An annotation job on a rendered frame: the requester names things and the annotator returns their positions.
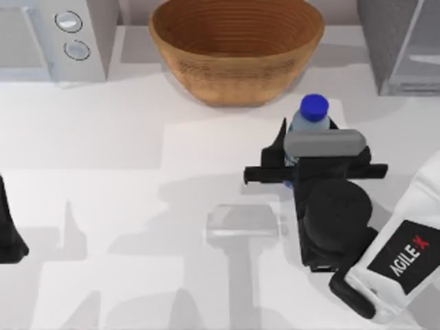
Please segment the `grey cabinet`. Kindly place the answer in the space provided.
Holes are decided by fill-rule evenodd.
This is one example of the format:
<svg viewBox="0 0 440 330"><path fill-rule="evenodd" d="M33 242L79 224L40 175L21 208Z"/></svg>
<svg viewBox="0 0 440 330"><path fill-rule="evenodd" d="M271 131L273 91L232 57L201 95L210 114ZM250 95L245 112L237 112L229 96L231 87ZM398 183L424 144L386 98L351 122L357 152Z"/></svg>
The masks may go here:
<svg viewBox="0 0 440 330"><path fill-rule="evenodd" d="M381 96L440 96L440 0L357 0Z"/></svg>

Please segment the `clear bottle with blue cap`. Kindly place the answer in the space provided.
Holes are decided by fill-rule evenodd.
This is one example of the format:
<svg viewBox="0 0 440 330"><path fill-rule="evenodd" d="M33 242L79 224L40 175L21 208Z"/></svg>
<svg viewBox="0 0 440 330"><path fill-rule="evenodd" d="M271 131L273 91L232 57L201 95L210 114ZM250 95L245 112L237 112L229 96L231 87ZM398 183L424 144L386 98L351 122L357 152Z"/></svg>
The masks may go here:
<svg viewBox="0 0 440 330"><path fill-rule="evenodd" d="M329 102L317 93L307 94L300 102L287 128L291 131L322 131L330 129Z"/></svg>

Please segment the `large microwave knob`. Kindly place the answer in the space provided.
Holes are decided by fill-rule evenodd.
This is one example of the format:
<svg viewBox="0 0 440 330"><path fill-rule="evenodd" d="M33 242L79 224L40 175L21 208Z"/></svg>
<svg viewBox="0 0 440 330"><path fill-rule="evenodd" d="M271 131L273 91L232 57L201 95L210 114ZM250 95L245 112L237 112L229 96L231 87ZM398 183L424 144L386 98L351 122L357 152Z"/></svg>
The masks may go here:
<svg viewBox="0 0 440 330"><path fill-rule="evenodd" d="M82 18L73 11L64 11L55 14L54 22L63 32L74 34L83 28Z"/></svg>

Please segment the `pale microwave oven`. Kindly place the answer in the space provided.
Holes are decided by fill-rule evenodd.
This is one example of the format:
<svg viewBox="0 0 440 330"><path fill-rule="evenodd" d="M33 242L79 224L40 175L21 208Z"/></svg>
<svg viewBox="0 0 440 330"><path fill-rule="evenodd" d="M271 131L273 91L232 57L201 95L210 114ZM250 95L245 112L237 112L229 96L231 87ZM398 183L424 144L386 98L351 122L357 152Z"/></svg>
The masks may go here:
<svg viewBox="0 0 440 330"><path fill-rule="evenodd" d="M64 11L82 18L79 32L57 28L54 16ZM0 0L0 82L104 82L119 16L118 0ZM89 46L87 60L64 53L72 40Z"/></svg>

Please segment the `small microwave knob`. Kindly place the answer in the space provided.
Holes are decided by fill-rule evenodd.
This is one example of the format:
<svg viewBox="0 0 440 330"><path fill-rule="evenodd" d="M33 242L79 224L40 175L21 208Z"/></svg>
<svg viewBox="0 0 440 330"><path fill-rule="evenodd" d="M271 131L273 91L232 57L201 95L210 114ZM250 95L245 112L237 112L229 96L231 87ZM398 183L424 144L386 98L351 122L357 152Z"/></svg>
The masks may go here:
<svg viewBox="0 0 440 330"><path fill-rule="evenodd" d="M85 61L91 56L89 46L83 41L72 40L64 43L64 53L74 61Z"/></svg>

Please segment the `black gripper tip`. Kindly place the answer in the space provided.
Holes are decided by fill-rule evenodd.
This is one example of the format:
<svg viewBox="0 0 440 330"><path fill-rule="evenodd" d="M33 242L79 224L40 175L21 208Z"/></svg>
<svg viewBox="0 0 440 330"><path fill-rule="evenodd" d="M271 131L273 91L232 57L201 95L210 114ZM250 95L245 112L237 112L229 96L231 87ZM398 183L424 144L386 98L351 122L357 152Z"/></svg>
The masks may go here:
<svg viewBox="0 0 440 330"><path fill-rule="evenodd" d="M0 175L0 265L17 264L29 252L28 245L12 220L6 187Z"/></svg>

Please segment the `brown woven basket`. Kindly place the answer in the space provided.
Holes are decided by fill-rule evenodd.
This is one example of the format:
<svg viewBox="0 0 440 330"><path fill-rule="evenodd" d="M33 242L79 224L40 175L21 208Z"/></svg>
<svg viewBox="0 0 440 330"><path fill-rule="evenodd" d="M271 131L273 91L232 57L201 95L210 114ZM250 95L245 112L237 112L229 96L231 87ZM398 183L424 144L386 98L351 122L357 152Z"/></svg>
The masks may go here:
<svg viewBox="0 0 440 330"><path fill-rule="evenodd" d="M148 29L170 72L214 107L258 107L307 66L325 30L307 0L165 0Z"/></svg>

